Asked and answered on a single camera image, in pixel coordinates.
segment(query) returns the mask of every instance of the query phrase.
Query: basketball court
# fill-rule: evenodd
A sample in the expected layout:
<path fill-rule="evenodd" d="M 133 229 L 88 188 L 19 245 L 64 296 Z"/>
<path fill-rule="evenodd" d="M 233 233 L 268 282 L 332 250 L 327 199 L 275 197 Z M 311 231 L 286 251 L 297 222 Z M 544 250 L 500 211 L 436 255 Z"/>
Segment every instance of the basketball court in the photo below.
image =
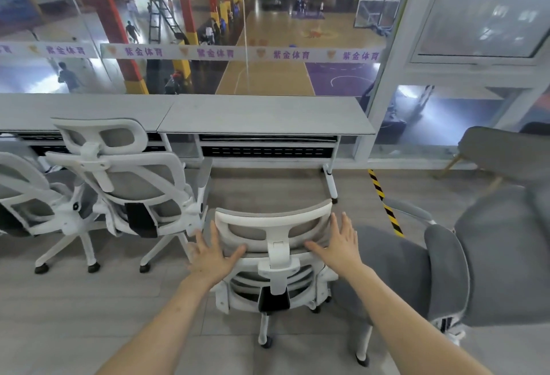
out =
<path fill-rule="evenodd" d="M 386 38 L 354 27 L 353 13 L 309 10 L 264 11 L 259 5 L 246 18 L 237 45 L 306 48 L 381 47 Z M 309 14 L 320 17 L 309 17 Z M 217 94 L 271 96 L 356 96 L 375 80 L 377 64 L 281 62 L 229 62 Z"/>

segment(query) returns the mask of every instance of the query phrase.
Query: wooden court floor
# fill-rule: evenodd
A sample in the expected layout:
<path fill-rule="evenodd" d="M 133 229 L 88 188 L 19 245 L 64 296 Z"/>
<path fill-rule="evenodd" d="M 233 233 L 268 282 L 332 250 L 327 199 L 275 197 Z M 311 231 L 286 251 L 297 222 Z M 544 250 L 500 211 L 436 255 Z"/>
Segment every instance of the wooden court floor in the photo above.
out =
<path fill-rule="evenodd" d="M 308 48 L 361 48 L 383 45 L 385 39 L 368 29 L 354 29 L 353 13 L 326 13 L 325 19 L 293 19 L 286 12 L 253 10 L 246 19 L 246 44 Z M 245 31 L 237 45 L 245 44 Z M 313 96 L 303 62 L 232 61 L 216 94 Z"/>

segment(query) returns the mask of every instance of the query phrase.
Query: yellow and black hazard tape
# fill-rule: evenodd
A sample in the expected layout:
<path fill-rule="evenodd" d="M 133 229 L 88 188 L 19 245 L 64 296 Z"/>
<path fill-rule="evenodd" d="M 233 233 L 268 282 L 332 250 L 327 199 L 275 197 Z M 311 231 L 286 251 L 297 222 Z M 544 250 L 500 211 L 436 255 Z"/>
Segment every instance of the yellow and black hazard tape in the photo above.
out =
<path fill-rule="evenodd" d="M 378 193 L 378 197 L 380 197 L 380 200 L 382 201 L 382 204 L 384 205 L 384 210 L 386 210 L 386 214 L 389 217 L 389 221 L 391 222 L 393 226 L 393 231 L 397 236 L 401 236 L 402 238 L 405 237 L 403 234 L 403 231 L 401 230 L 401 227 L 399 226 L 399 223 L 397 222 L 397 218 L 395 217 L 395 214 L 393 214 L 393 210 L 390 209 L 387 205 L 384 204 L 384 192 L 382 191 L 382 187 L 380 183 L 378 182 L 378 178 L 376 178 L 376 174 L 373 170 L 368 170 L 368 175 L 371 176 L 372 183 L 375 185 L 376 192 Z"/>

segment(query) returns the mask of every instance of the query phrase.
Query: wooden chair leg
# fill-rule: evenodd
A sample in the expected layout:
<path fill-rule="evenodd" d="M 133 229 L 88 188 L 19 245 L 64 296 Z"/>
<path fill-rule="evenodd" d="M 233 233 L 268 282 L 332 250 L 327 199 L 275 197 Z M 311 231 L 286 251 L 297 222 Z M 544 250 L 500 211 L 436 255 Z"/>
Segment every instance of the wooden chair leg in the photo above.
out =
<path fill-rule="evenodd" d="M 443 178 L 443 176 L 447 173 L 448 170 L 450 170 L 457 162 L 464 159 L 464 157 L 461 154 L 456 154 L 454 158 L 450 161 L 450 163 L 447 164 L 447 166 L 441 170 L 439 174 L 437 174 L 437 178 Z"/>
<path fill-rule="evenodd" d="M 493 191 L 495 191 L 500 184 L 502 184 L 502 181 L 504 180 L 504 177 L 496 177 L 493 182 L 487 187 L 487 190 L 485 190 L 485 195 L 491 194 Z"/>

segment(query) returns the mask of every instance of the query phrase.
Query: desk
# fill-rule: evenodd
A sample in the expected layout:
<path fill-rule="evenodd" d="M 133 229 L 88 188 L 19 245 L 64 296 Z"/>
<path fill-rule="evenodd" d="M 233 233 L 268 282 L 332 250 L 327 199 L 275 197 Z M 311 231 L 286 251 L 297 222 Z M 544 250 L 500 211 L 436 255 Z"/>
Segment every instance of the desk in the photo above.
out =
<path fill-rule="evenodd" d="M 355 97 L 206 94 L 175 96 L 158 132 L 195 136 L 336 135 L 332 156 L 322 167 L 333 203 L 338 202 L 338 192 L 332 168 L 341 137 L 376 133 Z"/>
<path fill-rule="evenodd" d="M 57 130 L 51 117 L 136 119 L 155 132 L 176 96 L 147 94 L 0 94 L 0 130 Z"/>

